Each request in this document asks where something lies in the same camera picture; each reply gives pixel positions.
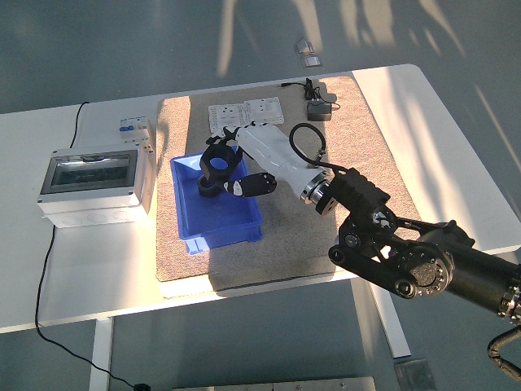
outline table leg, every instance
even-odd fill
[[[96,319],[92,362],[98,367],[110,371],[112,353],[113,318]],[[108,374],[92,367],[90,370],[90,391],[108,390]]]
[[[369,286],[373,293],[374,303],[380,315],[392,356],[394,358],[410,356],[409,345],[405,339],[394,304],[392,304],[391,294],[373,283],[370,283]]]

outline beige carpet mat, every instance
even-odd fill
[[[332,121],[313,122],[326,136],[325,161],[355,167],[391,195],[387,205],[396,215],[419,220],[392,154],[356,82],[350,77],[331,77],[313,84],[321,86],[324,99],[335,100],[341,106],[333,112]],[[262,86],[160,102],[156,274],[160,282],[208,275],[213,290],[220,291],[335,271],[327,252],[335,243],[338,226],[348,212],[339,205],[334,213],[321,217],[312,205],[298,200],[284,182],[278,183],[273,194],[257,197],[263,217],[261,241],[232,244],[190,256],[185,243],[179,239],[170,160],[206,149],[205,140],[210,136],[208,106],[275,96],[280,99],[285,120],[278,125],[282,132],[288,135],[294,125],[307,122],[302,86]],[[311,157],[320,145],[318,137],[305,129],[297,132],[296,143]],[[246,159],[250,173],[261,171],[255,162]]]

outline sunlight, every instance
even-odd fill
[[[422,185],[424,193],[431,197],[431,202],[437,204],[441,209],[441,219],[448,221],[453,217],[453,209],[459,211],[461,223],[471,222],[472,216],[466,206],[460,192],[460,186],[446,169],[446,162],[441,158],[440,149],[450,149],[451,146],[445,145],[444,140],[434,139],[430,132],[422,132],[421,135],[412,131],[418,129],[428,129],[429,125],[425,118],[424,108],[418,103],[414,96],[407,96],[405,101],[409,129],[406,132],[409,142],[412,143],[419,157],[418,167],[423,171]],[[438,188],[438,183],[443,183],[443,189]]]
[[[481,103],[484,105],[485,110],[487,110],[488,115],[490,116],[490,119],[492,120],[494,126],[496,126],[497,132],[501,136],[501,139],[503,140],[503,143],[505,143],[506,149],[510,153],[510,156],[512,156],[512,159],[514,160],[515,165],[518,167],[519,172],[521,172],[521,161],[519,161],[518,156],[515,153],[514,148],[512,147],[512,144],[510,144],[509,139],[506,137],[505,131],[503,130],[503,127],[497,120],[496,116],[494,115],[494,112],[490,108],[490,104],[488,104],[487,99],[485,98],[483,92],[481,89],[474,84],[474,89],[476,94],[479,96],[479,99],[481,100]]]
[[[379,46],[395,46],[390,0],[364,0],[363,8],[375,43]]]
[[[412,29],[409,29],[409,37],[415,46],[420,47],[420,42],[418,42],[418,37],[416,37],[416,34],[414,33],[414,31]]]
[[[449,22],[447,21],[447,18],[445,17],[443,11],[440,8],[440,5],[436,2],[436,0],[420,0],[420,5],[425,10],[425,12],[432,18],[434,21],[440,25],[440,27],[445,30],[447,35],[451,37],[451,39],[454,42],[454,45],[459,50],[460,54],[465,57],[465,49],[463,48],[462,43],[459,41],[458,37],[456,36],[456,33],[453,31],[453,29],[450,27]]]
[[[317,53],[322,52],[322,36],[318,25],[317,8],[314,0],[293,0],[293,4],[299,11],[302,24],[306,30],[306,39],[313,44]]]
[[[423,32],[425,33],[425,38],[429,41],[429,44],[432,47],[432,50],[436,52],[437,55],[441,55],[441,50],[438,44],[436,43],[434,37],[432,36],[431,32],[428,29],[423,29]]]
[[[351,45],[360,46],[357,30],[357,4],[355,2],[339,2],[339,13],[344,23],[346,38]]]
[[[250,27],[250,25],[247,23],[246,18],[244,18],[242,12],[237,11],[237,20],[241,24],[241,27],[243,28],[244,33],[246,34],[246,38],[252,44],[253,50],[258,55],[262,55],[262,50],[255,38],[255,34],[254,34],[252,28]]]
[[[221,34],[219,38],[219,58],[217,60],[217,75],[224,77],[230,67],[234,46],[234,10],[237,0],[225,0],[222,5]]]
[[[348,42],[360,46],[395,46],[392,34],[392,11],[389,0],[364,0],[361,9],[355,2],[339,2],[340,18]]]

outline robotic arm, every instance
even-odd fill
[[[321,138],[315,160],[293,142],[302,127]],[[226,145],[231,140],[238,144],[237,152]],[[521,266],[473,249],[475,241],[455,221],[431,224],[397,217],[386,206],[390,195],[354,168],[320,161],[326,142],[310,124],[298,124],[289,138],[274,125],[224,128],[207,143],[210,147],[201,158],[201,195],[224,190],[236,196],[259,196],[272,192],[280,180],[288,182],[297,198],[314,204],[321,215],[341,204],[350,214],[339,228],[339,243],[329,250],[335,265],[405,299],[447,290],[510,320],[517,327],[500,336],[501,341],[493,340],[488,352],[507,375],[521,381],[521,370],[498,353],[506,340],[521,336]],[[229,181],[243,151],[266,172]],[[212,165],[216,157],[226,162],[225,168]],[[418,239],[401,239],[395,235],[399,227],[417,231]]]

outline black device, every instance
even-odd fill
[[[308,121],[331,121],[331,103],[322,99],[308,101]]]
[[[355,169],[336,171],[324,193],[317,209],[335,198],[350,211],[339,228],[339,244],[328,253],[335,265],[405,299],[446,289],[510,320],[516,327],[490,342],[488,356],[521,381],[521,368],[499,354],[521,337],[521,265],[473,249],[475,241],[454,220],[431,224],[397,217],[385,205],[390,196]],[[399,227],[417,231],[418,239],[399,238]],[[387,257],[381,253],[386,246]]]

